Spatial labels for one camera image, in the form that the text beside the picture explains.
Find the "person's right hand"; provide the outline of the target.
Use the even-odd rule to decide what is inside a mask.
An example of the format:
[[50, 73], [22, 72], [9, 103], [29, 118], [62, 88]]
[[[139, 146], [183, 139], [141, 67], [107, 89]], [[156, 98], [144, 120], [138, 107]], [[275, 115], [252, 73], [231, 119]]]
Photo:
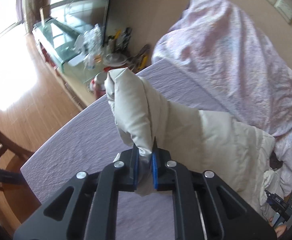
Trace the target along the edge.
[[281, 238], [281, 236], [286, 232], [287, 230], [287, 226], [286, 224], [281, 224], [281, 225], [278, 225], [277, 227], [273, 228], [275, 233], [276, 233], [276, 236], [278, 239]]

